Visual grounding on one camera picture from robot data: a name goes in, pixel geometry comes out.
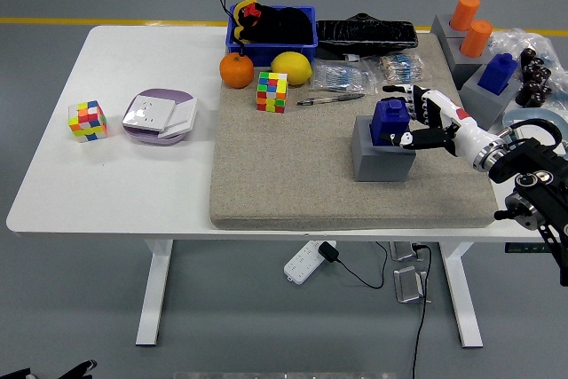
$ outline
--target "gray box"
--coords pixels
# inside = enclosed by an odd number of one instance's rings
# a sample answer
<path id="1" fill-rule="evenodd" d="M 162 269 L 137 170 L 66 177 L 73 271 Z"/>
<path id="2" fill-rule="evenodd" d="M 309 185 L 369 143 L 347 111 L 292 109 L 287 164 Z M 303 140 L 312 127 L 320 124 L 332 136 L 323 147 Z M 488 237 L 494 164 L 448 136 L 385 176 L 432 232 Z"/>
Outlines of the gray box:
<path id="1" fill-rule="evenodd" d="M 372 115 L 355 118 L 351 156 L 355 180 L 359 182 L 403 182 L 416 157 L 415 150 L 399 146 L 374 146 L 371 139 Z"/>
<path id="2" fill-rule="evenodd" d="M 467 31 L 454 30 L 450 27 L 450 20 L 452 19 L 451 13 L 444 13 L 442 15 L 436 15 L 434 17 L 434 22 L 432 23 L 432 28 L 430 32 L 436 36 L 438 39 L 454 39 L 463 38 L 468 34 Z"/>
<path id="3" fill-rule="evenodd" d="M 487 66 L 480 67 L 459 93 L 465 111 L 475 119 L 480 128 L 489 130 L 518 94 L 522 84 L 517 79 L 509 79 L 509 84 L 503 92 L 495 95 L 478 85 L 486 68 Z"/>
<path id="4" fill-rule="evenodd" d="M 455 87 L 459 91 L 481 66 L 489 64 L 493 55 L 487 47 L 484 48 L 483 53 L 478 58 L 463 55 L 460 52 L 460 47 L 468 32 L 456 31 L 451 28 L 449 24 L 451 18 L 452 15 L 436 15 L 430 32 L 438 36 Z"/>

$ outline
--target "blue lego brick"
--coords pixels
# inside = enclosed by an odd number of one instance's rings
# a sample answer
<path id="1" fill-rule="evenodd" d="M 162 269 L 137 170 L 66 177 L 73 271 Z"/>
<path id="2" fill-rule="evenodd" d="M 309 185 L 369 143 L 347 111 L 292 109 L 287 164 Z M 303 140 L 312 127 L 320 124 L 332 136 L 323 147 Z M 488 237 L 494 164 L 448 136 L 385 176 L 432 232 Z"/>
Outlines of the blue lego brick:
<path id="1" fill-rule="evenodd" d="M 371 121 L 371 139 L 374 146 L 387 146 L 381 141 L 381 134 L 402 134 L 408 129 L 410 114 L 406 105 L 399 99 L 389 99 L 376 103 Z"/>
<path id="2" fill-rule="evenodd" d="M 479 78 L 478 86 L 499 95 L 503 92 L 509 79 L 515 73 L 518 63 L 510 53 L 498 53 L 489 61 L 485 72 Z"/>

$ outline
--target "orange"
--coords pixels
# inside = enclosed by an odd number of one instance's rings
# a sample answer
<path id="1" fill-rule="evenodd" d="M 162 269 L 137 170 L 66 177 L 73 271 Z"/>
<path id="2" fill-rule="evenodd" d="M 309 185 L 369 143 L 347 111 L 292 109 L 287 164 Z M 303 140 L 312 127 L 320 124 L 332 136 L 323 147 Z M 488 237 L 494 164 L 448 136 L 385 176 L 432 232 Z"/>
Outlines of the orange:
<path id="1" fill-rule="evenodd" d="M 219 73 L 226 85 L 242 89 L 255 78 L 255 66 L 248 56 L 233 52 L 221 59 Z"/>

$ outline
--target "white table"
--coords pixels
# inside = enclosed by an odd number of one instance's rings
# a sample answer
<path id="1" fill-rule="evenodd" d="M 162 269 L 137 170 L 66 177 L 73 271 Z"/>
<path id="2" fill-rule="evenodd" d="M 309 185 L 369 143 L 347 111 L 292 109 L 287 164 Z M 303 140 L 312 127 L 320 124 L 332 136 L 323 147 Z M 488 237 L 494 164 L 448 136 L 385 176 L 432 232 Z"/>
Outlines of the white table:
<path id="1" fill-rule="evenodd" d="M 437 241 L 444 258 L 464 347 L 483 346 L 461 256 L 475 241 L 541 241 L 513 221 L 468 229 L 330 232 L 224 231 L 209 220 L 226 28 L 98 27 L 87 37 L 55 106 L 7 218 L 22 237 L 129 238 L 146 241 L 153 259 L 137 344 L 153 345 L 160 322 L 174 240 Z M 126 107 L 151 88 L 198 98 L 193 131 L 174 146 L 139 144 L 122 129 Z M 96 99 L 109 137 L 79 143 L 67 107 Z M 512 185 L 494 186 L 503 209 Z"/>

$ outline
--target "orange cylinder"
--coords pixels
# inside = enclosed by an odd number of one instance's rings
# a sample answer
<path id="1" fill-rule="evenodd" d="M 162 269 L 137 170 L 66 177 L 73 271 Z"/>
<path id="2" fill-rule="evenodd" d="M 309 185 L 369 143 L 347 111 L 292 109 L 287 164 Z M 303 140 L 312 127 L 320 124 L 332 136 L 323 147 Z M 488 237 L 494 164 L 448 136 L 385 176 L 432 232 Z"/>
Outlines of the orange cylinder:
<path id="1" fill-rule="evenodd" d="M 487 46 L 492 32 L 493 26 L 491 22 L 484 20 L 473 21 L 471 27 L 469 27 L 468 34 L 465 35 L 461 43 L 460 52 L 466 57 L 480 57 L 483 49 Z"/>
<path id="2" fill-rule="evenodd" d="M 469 30 L 480 4 L 479 0 L 458 0 L 450 27 L 458 31 Z"/>

